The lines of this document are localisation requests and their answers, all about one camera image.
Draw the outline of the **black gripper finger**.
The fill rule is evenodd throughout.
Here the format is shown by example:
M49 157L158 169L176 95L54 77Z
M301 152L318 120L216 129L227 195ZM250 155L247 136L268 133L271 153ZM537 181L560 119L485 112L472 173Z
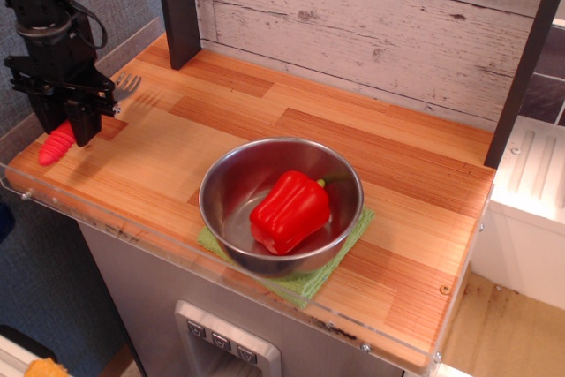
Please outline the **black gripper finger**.
M68 101L64 110L79 147L86 146L101 131L102 115L92 106L83 102Z
M66 99L59 93L51 95L30 94L29 101L43 130L52 133L67 120Z

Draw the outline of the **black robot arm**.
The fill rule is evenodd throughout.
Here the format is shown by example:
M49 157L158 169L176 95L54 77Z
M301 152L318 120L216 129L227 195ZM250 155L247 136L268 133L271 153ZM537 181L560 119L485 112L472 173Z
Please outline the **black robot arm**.
M67 123L77 145L87 145L101 131L102 117L118 110L114 83L95 67L108 37L94 42L95 15L74 0L4 1L27 50L4 60L12 88L27 95L46 133Z

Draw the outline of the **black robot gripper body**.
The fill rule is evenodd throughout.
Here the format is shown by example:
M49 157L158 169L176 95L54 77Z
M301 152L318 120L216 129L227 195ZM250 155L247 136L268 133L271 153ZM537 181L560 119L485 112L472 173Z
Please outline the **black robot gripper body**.
M93 36L69 32L61 36L24 39L27 54L8 56L14 90L26 94L59 93L66 102L83 102L101 115L113 117L119 111L113 91L115 84L95 67L97 50Z

